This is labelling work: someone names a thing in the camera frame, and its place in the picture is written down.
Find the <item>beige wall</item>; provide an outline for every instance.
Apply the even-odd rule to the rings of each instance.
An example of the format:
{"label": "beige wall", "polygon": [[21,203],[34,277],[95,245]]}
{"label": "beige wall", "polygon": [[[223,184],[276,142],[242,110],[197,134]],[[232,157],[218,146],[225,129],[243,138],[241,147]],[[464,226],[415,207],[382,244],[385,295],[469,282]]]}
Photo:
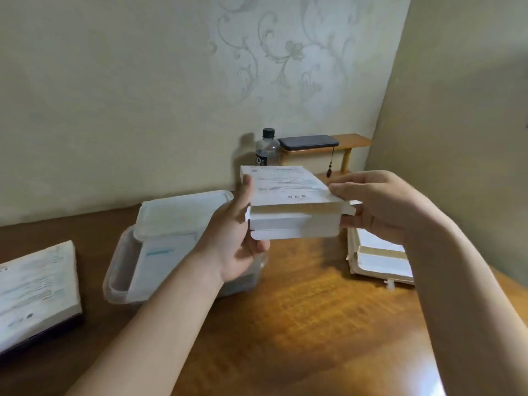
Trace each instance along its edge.
{"label": "beige wall", "polygon": [[0,225],[232,188],[268,126],[371,137],[408,4],[2,0]]}
{"label": "beige wall", "polygon": [[367,160],[528,285],[528,0],[412,0]]}

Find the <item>black phone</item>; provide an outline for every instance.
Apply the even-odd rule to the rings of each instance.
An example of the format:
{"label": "black phone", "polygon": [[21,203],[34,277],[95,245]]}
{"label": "black phone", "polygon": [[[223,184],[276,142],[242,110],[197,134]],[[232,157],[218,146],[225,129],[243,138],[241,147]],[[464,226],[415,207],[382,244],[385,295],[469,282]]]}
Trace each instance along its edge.
{"label": "black phone", "polygon": [[320,147],[336,147],[339,142],[327,134],[315,134],[312,136],[283,137],[279,139],[284,150],[293,152],[295,150],[306,150]]}

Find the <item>black bottle cap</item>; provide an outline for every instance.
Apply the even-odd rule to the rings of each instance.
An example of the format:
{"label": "black bottle cap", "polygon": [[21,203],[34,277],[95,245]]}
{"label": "black bottle cap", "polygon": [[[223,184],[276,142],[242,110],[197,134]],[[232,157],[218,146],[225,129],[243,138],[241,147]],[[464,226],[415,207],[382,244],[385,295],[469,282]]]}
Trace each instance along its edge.
{"label": "black bottle cap", "polygon": [[262,130],[262,137],[264,139],[273,139],[275,137],[275,130],[273,128],[264,128]]}

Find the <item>wooden stand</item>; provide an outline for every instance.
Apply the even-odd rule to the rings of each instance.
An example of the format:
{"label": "wooden stand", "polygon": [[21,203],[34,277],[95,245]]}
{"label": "wooden stand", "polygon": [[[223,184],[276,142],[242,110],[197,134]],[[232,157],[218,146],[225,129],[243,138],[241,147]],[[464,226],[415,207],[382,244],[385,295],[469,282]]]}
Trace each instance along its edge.
{"label": "wooden stand", "polygon": [[[367,146],[372,145],[372,141],[370,139],[367,139],[366,137],[363,137],[360,134],[356,134],[356,133],[336,134],[336,135],[333,135],[332,137],[339,142],[339,146],[336,146],[334,149],[335,150],[345,150],[345,153],[343,154],[343,162],[341,162],[341,170],[340,170],[341,175],[344,175],[345,173],[348,172],[348,162],[350,161],[350,153],[353,148],[367,147]],[[315,154],[315,153],[321,153],[321,152],[332,152],[332,149],[333,147],[321,147],[321,148],[315,148],[315,149],[288,151],[288,150],[284,150],[283,148],[281,148],[280,149],[280,155],[281,155],[280,164],[287,165],[287,160],[289,157],[303,156],[307,154]]]}

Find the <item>person's right arm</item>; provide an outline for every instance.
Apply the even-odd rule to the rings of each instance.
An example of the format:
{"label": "person's right arm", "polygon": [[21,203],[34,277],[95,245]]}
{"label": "person's right arm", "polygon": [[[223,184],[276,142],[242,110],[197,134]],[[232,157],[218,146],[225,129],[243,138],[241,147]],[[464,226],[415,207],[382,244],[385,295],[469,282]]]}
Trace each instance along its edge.
{"label": "person's right arm", "polygon": [[460,228],[392,172],[329,187],[362,202],[342,225],[404,246],[446,394],[527,395],[528,329]]}

